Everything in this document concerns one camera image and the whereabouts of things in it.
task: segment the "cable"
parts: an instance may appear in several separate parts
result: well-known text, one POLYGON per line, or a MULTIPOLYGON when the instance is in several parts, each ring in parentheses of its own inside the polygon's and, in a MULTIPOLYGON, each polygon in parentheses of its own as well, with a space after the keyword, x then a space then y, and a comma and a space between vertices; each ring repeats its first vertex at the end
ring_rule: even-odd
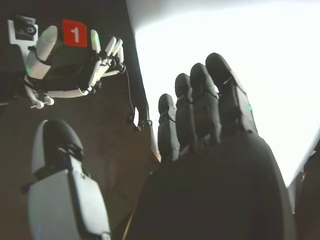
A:
POLYGON ((134 106, 133 106, 132 101, 131 101, 130 79, 129 79, 129 74, 128 74, 127 69, 125 69, 125 73, 126 73, 126 77, 127 77, 127 80, 128 80, 128 90, 129 90, 130 105, 131 105, 133 114, 135 114, 135 109, 134 109, 134 106))

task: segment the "red sign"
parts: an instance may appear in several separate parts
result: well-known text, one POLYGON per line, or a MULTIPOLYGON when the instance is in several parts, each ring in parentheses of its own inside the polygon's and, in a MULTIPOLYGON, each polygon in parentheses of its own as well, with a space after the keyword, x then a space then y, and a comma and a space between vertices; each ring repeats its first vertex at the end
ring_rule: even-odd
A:
POLYGON ((84 23, 72 20, 62 20, 63 42, 74 47, 87 47, 87 27, 84 23))

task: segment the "white backdrop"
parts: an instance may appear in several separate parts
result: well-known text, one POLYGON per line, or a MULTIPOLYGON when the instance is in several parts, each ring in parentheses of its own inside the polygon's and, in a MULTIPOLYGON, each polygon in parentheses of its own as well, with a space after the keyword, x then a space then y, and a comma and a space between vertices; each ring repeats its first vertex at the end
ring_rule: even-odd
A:
POLYGON ((159 97, 176 100, 176 76, 219 53, 246 89, 288 186, 320 127, 320 3, 178 2, 127 1, 154 135, 159 97))

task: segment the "dark background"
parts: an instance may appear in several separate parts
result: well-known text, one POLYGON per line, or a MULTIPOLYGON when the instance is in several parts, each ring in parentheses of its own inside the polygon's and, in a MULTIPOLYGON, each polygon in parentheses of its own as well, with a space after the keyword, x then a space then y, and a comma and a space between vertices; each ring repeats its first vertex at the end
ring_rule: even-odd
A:
MULTIPOLYGON (((61 19, 71 19, 97 30, 102 48, 110 36, 122 38, 132 103, 139 111, 140 121, 148 119, 148 103, 125 0, 1 1, 0 48, 8 44, 7 19, 14 14, 36 18, 39 34, 49 25, 59 26, 61 19)), ((152 129, 145 127, 135 132, 127 125, 131 107, 126 75, 103 79, 102 90, 94 96, 56 99, 53 106, 42 110, 29 106, 28 100, 14 100, 0 116, 0 238, 32 239, 28 199, 21 194, 20 186, 33 180, 33 138, 37 126, 45 119, 65 120, 79 135, 85 153, 83 164, 100 185, 113 239, 121 238, 146 177, 158 167, 151 150, 152 129)))

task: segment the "number 1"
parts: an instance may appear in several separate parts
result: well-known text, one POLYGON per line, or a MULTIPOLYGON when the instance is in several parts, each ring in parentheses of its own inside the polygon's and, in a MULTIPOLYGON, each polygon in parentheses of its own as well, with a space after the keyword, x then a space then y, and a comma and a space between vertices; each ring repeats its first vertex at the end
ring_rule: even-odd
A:
POLYGON ((74 40, 76 43, 79 43, 79 28, 75 27, 71 30, 71 32, 74 34, 74 40))

